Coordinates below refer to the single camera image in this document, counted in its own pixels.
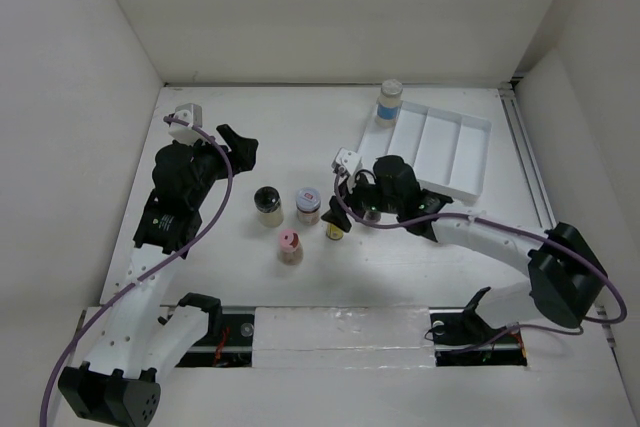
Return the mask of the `blue label silver lid jar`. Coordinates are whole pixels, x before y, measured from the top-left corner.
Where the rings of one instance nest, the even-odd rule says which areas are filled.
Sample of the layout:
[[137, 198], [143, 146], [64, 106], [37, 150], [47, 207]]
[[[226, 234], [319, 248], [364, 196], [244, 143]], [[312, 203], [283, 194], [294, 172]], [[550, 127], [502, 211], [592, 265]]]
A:
[[376, 103], [376, 122], [382, 127], [395, 124], [402, 106], [403, 85], [396, 79], [385, 80]]

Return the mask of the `white lid red logo jar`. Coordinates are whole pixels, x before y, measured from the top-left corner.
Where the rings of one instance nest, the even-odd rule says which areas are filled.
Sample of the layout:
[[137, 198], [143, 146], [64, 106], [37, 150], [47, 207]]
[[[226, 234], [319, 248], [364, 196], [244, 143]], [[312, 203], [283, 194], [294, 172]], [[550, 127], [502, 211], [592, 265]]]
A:
[[314, 225], [320, 219], [321, 196], [311, 187], [300, 189], [296, 194], [298, 220], [304, 225]]

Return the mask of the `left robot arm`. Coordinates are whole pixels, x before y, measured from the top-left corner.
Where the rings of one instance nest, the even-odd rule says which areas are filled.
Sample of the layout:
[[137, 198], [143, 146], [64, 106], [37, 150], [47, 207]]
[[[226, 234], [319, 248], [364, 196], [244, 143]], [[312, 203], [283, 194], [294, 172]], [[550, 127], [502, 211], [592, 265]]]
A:
[[58, 389], [77, 417], [109, 426], [147, 426], [161, 397], [160, 380], [197, 341], [222, 334], [219, 299], [188, 293], [157, 322], [160, 303], [189, 250], [211, 229], [200, 208], [217, 181], [233, 185], [255, 167], [259, 143], [229, 125], [212, 137], [194, 121], [165, 117], [172, 142], [155, 156], [153, 188], [133, 236], [123, 283], [83, 326], [104, 318], [97, 342], [77, 367], [65, 367]]

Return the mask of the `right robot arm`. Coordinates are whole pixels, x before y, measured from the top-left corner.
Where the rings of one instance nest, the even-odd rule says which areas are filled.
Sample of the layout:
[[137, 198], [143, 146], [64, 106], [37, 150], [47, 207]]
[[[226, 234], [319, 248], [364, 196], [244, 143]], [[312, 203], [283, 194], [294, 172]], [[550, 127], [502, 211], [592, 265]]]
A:
[[372, 170], [342, 149], [332, 162], [334, 194], [323, 221], [349, 232], [353, 223], [374, 229], [374, 214], [391, 214], [392, 228], [436, 244], [455, 245], [497, 260], [524, 276], [504, 288], [483, 287], [462, 307], [432, 315], [435, 343], [478, 349], [542, 317], [548, 331], [579, 335], [606, 285], [607, 274], [580, 232], [570, 224], [531, 232], [457, 207], [451, 197], [420, 186], [397, 155], [380, 157]]

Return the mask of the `yellow label brown cap bottle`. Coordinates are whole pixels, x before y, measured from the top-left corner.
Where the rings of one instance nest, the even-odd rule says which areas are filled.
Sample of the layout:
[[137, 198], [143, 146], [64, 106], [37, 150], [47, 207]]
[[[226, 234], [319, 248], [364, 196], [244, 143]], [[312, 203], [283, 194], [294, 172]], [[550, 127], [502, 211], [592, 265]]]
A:
[[344, 237], [344, 231], [332, 223], [326, 224], [326, 236], [333, 241], [339, 241]]

